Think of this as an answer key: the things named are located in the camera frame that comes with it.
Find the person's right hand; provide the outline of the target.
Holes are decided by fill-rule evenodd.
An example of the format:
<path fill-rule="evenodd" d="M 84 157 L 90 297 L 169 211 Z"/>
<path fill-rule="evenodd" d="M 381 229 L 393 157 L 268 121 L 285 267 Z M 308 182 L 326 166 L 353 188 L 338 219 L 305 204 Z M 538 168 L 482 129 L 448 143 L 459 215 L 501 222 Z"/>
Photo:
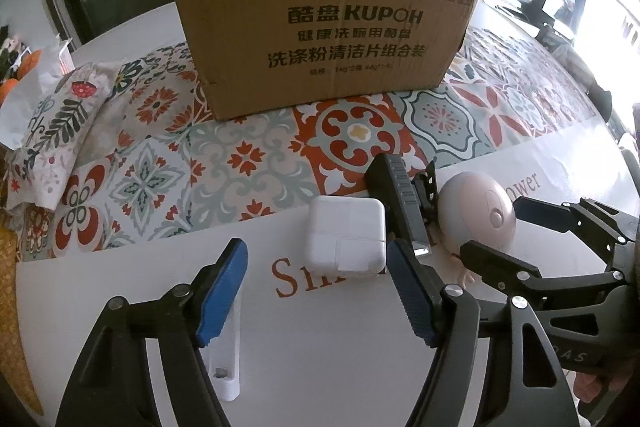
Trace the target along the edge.
<path fill-rule="evenodd" d="M 610 376 L 577 373 L 574 395 L 585 403 L 591 403 L 598 395 L 608 391 L 619 391 L 625 398 L 626 408 L 639 410 L 639 358 L 625 362 Z"/>

